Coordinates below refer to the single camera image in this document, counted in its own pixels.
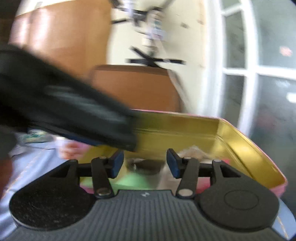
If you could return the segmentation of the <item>pink gold tin box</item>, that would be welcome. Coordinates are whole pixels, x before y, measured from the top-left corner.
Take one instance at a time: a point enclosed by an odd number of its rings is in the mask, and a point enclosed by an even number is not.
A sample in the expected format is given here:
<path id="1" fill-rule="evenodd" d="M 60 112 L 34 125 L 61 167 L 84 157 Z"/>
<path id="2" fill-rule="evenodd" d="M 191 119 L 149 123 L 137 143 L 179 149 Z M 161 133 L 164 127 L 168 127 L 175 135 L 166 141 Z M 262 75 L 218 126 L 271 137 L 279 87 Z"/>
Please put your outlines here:
<path id="1" fill-rule="evenodd" d="M 284 174 L 269 156 L 229 122 L 218 118 L 143 110 L 138 110 L 137 115 L 137 149 L 135 152 L 125 152 L 117 178 L 134 173 L 133 168 L 128 168 L 130 161 L 149 160 L 153 167 L 161 166 L 166 162 L 167 149 L 172 148 L 179 155 L 186 156 L 187 150 L 193 151 L 198 147 L 208 156 L 205 162 L 223 160 L 270 189 L 276 196 L 284 194 L 287 187 Z M 168 168 L 152 175 L 140 175 L 148 180 L 151 185 L 149 189 L 175 191 L 180 182 L 172 177 Z"/>

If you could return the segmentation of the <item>green cloth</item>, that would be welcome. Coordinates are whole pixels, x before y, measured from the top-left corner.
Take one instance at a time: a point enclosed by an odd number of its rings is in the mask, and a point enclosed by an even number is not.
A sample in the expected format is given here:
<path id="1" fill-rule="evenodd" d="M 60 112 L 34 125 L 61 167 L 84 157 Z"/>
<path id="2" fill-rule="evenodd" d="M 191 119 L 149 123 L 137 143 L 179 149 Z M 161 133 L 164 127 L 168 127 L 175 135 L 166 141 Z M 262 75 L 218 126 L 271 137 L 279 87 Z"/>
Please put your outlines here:
<path id="1" fill-rule="evenodd" d="M 128 173 L 121 178 L 109 179 L 114 189 L 149 189 L 151 185 L 145 176 Z"/>

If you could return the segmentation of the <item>blue striped tablecloth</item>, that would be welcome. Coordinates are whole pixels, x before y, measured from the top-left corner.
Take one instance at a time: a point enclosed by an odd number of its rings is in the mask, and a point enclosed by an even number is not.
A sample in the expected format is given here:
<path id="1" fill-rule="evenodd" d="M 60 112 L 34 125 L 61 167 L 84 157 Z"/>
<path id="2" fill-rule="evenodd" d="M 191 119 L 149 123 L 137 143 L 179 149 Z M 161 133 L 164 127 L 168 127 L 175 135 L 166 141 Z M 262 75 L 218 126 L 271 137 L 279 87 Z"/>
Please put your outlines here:
<path id="1" fill-rule="evenodd" d="M 178 198 L 177 189 L 119 189 L 114 197 L 95 197 L 92 178 L 79 178 L 77 167 L 117 150 L 92 148 L 80 161 L 16 185 L 5 240 L 295 240 L 295 218 L 271 190 L 191 151 L 177 154 L 211 162 L 213 170 L 210 187 L 194 198 Z M 169 169 L 167 162 L 153 167 L 149 160 L 130 161 L 128 168 L 149 175 Z"/>

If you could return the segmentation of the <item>green patterned tissue packet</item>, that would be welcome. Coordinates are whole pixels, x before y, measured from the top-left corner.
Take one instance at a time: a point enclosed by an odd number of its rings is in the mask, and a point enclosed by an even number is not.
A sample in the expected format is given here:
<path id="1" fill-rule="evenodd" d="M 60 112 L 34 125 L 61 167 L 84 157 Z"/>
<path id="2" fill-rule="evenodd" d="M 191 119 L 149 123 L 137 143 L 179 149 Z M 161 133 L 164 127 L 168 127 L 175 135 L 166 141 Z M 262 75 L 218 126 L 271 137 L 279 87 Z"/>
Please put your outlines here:
<path id="1" fill-rule="evenodd" d="M 22 144 L 46 143 L 54 140 L 53 136 L 42 130 L 29 130 L 28 133 L 19 134 L 18 140 Z"/>

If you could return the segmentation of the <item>white window frame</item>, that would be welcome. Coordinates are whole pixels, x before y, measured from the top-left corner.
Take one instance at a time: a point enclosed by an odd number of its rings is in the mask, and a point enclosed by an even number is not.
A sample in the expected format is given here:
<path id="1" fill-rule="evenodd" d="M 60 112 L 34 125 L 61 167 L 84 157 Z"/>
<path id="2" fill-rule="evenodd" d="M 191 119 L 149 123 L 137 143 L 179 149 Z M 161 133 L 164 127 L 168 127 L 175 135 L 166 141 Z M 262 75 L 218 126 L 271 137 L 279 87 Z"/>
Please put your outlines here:
<path id="1" fill-rule="evenodd" d="M 204 57 L 204 74 L 211 78 L 208 99 L 213 102 L 205 106 L 205 112 L 219 118 L 222 113 L 225 76 L 242 76 L 244 86 L 237 128 L 247 136 L 251 132 L 257 106 L 258 77 L 268 76 L 295 81 L 295 69 L 259 64 L 258 30 L 251 1 L 239 1 L 226 9 L 222 8 L 221 1 L 204 1 L 203 4 L 205 15 L 204 47 L 210 51 L 210 54 Z M 241 13 L 244 33 L 245 66 L 243 68 L 226 67 L 225 18 L 236 13 Z"/>

